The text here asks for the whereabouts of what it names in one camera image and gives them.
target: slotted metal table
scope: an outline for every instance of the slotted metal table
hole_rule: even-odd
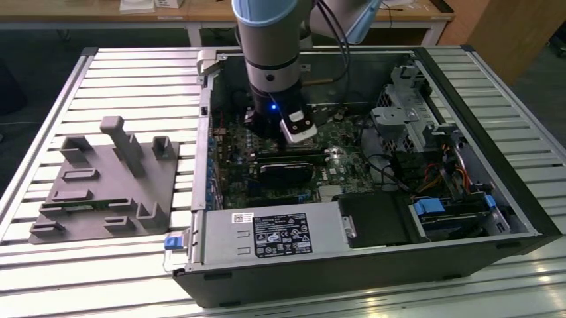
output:
[[[566,310],[566,240],[445,282],[202,309],[164,270],[165,235],[48,245],[29,227],[64,160],[65,136],[124,117],[138,142],[181,143],[170,230],[189,225],[198,48],[85,50],[0,201],[0,316],[89,317],[555,317]],[[429,47],[440,69],[553,222],[566,232],[566,153],[475,52]],[[436,107],[449,122],[440,99]]]

